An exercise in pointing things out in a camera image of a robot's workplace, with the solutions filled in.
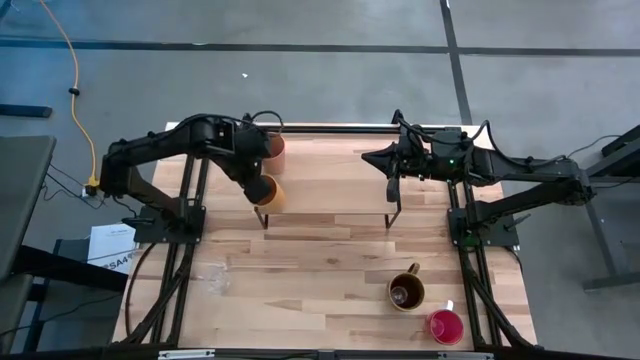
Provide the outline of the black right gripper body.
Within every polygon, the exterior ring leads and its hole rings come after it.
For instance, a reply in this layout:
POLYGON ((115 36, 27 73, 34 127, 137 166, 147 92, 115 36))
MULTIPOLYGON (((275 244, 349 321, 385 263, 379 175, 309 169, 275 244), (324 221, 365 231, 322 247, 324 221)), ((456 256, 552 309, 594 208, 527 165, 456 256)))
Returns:
POLYGON ((387 170, 387 199, 400 199, 400 179, 416 177, 423 181, 431 176, 433 157, 424 146, 429 142, 425 135, 416 133, 401 134, 397 142, 392 142, 389 168, 387 170))

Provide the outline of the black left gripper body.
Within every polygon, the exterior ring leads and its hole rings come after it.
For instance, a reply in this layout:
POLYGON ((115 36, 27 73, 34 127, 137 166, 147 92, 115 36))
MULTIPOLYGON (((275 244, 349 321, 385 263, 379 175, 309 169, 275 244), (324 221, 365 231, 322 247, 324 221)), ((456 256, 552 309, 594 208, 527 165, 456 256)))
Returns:
POLYGON ((271 156, 270 138, 261 130, 246 130, 235 134, 234 145, 227 176, 243 189, 251 203, 258 204, 270 193, 270 186, 262 178, 262 160, 271 156))

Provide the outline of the terracotta orange cup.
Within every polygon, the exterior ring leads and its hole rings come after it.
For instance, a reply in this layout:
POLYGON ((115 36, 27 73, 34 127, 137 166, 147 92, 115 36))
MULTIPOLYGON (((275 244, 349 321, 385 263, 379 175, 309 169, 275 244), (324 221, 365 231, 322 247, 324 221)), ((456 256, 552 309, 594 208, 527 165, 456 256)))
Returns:
POLYGON ((280 134, 269 133, 270 156, 262 161, 263 171, 270 175, 284 172, 286 143, 280 134))

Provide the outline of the mustard yellow cup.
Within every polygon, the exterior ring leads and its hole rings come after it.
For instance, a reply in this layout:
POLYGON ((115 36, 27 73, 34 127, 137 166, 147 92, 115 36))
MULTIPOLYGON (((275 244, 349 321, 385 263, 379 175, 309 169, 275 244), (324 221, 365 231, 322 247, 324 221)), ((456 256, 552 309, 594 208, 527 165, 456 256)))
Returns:
POLYGON ((286 203, 284 190, 271 175, 263 174, 261 179, 269 186, 269 194, 257 204, 257 208, 267 214, 281 213, 286 203))

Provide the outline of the brown glazed mug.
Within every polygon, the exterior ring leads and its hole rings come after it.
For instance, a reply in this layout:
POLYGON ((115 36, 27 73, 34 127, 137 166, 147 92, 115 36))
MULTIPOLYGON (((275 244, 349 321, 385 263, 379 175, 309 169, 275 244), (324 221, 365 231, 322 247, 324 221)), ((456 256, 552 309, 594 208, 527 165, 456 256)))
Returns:
POLYGON ((393 277, 387 285, 387 296, 394 308, 399 311, 412 311, 417 309, 424 301, 425 288, 422 280, 418 276, 420 264, 412 263, 409 268, 395 277, 393 277), (408 300, 402 305, 397 306, 390 298, 390 290, 395 286, 405 287, 408 291, 408 300))

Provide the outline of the red mug white handle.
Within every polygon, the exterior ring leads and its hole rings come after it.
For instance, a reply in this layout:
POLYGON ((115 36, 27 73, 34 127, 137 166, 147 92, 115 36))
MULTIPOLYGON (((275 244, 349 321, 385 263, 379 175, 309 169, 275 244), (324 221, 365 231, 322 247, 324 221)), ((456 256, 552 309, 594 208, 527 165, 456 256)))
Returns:
POLYGON ((427 316, 424 331, 442 345, 455 345, 461 341, 464 324, 461 317, 454 312, 452 300, 448 300, 444 307, 427 316))

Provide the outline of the white paper box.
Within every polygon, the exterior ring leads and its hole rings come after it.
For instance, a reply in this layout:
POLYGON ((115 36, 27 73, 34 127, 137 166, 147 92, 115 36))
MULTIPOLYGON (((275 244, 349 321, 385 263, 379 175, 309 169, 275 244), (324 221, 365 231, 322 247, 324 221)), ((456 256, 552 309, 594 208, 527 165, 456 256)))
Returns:
POLYGON ((128 274, 137 250, 134 236, 135 229, 123 223, 92 227, 87 262, 128 274))

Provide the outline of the dark metal furniture base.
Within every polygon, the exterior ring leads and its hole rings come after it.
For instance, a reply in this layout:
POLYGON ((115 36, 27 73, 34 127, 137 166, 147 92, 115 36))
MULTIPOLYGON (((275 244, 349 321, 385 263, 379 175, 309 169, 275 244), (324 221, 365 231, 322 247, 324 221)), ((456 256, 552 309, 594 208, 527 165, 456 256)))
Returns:
POLYGON ((0 241, 0 354, 8 354, 28 301, 39 302, 44 290, 32 293, 33 279, 41 277, 122 293, 123 273, 23 245, 0 241))

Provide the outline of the grey metal stand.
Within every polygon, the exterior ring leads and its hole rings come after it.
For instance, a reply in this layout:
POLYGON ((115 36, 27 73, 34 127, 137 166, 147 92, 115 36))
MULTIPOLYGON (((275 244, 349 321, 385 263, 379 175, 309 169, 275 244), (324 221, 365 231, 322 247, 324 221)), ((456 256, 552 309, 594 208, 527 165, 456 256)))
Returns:
MULTIPOLYGON (((601 159, 585 170, 590 183, 593 186, 608 183, 608 186, 601 187, 601 190, 612 190, 628 184, 640 185, 640 125, 620 136, 605 135, 601 139, 607 138, 612 138, 612 141, 601 148, 601 159)), ((607 275, 586 280, 582 284, 583 290, 588 292, 640 284, 640 271, 631 270, 624 242, 606 235, 605 219, 597 214, 592 202, 588 202, 585 208, 603 256, 607 275)))

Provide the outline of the black floor bar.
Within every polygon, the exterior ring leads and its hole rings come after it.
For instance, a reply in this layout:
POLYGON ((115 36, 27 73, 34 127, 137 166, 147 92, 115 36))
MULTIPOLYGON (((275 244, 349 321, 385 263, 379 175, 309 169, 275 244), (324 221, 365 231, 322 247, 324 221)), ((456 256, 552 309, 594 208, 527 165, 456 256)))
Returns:
POLYGON ((52 112, 48 106, 0 104, 0 116, 49 118, 52 112))

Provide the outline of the grey side table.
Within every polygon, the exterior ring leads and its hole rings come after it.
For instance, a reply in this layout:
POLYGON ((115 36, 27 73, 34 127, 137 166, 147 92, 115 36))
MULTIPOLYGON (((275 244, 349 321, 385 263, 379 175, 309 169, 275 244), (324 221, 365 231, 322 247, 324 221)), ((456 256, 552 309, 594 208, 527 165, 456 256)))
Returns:
POLYGON ((0 281, 12 269, 55 145, 53 136, 0 137, 0 281))

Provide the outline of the black aluminium table frame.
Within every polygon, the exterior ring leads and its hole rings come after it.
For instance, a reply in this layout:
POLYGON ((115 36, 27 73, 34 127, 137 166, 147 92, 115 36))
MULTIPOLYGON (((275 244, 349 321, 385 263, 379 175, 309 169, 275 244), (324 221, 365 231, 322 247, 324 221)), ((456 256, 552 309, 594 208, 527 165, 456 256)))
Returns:
MULTIPOLYGON (((286 134, 364 134, 395 138, 388 125, 292 124, 286 134)), ((131 298, 121 306, 113 337, 121 341, 144 319, 170 272, 188 254, 185 284, 170 299, 153 341, 179 346, 291 350, 435 350, 424 331, 429 314, 454 302, 464 324, 457 348, 470 350, 479 330, 499 337, 480 298, 463 284, 461 255, 452 244, 445 184, 405 179, 402 211, 387 228, 379 215, 275 215, 264 228, 240 188, 210 165, 205 180, 186 174, 185 156, 156 165, 153 184, 176 196, 200 195, 207 215, 202 240, 186 249, 158 244, 135 260, 131 298), (423 303, 394 308, 388 282, 420 264, 423 303), (225 264, 230 286, 213 295, 199 279, 225 264)))

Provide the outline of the wooden shelf black metal frame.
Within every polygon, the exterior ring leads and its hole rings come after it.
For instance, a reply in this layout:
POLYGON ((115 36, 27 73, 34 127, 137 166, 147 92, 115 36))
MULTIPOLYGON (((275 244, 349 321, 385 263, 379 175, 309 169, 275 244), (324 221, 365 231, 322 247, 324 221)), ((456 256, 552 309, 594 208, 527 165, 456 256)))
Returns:
POLYGON ((389 228, 402 211, 386 198, 387 178, 361 154, 391 143, 382 135, 286 134, 285 170, 275 177, 284 190, 281 213, 254 212, 268 228, 275 215, 379 215, 389 228))

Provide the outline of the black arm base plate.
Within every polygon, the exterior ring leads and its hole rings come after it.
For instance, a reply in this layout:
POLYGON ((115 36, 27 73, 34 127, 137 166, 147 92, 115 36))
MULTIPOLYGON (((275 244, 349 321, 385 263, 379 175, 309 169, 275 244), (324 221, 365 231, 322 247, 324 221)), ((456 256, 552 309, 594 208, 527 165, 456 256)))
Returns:
POLYGON ((465 211, 461 208, 453 208, 447 212, 447 221, 451 242, 454 246, 513 247, 519 245, 516 220, 512 215, 472 229, 466 223, 465 211))
POLYGON ((185 217, 169 219, 159 210, 143 207, 135 218, 125 224, 135 229, 137 243, 197 244, 202 240, 206 208, 190 206, 185 217))

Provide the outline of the silver metal bracket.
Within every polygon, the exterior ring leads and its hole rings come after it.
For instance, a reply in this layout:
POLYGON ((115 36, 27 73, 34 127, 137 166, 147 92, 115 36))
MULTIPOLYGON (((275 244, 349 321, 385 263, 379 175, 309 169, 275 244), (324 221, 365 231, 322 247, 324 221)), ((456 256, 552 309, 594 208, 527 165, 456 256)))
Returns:
POLYGON ((494 355, 491 353, 482 352, 439 352, 437 354, 437 360, 495 360, 494 355))
POLYGON ((157 360, 204 360, 215 358, 214 349, 179 349, 158 353, 157 360))

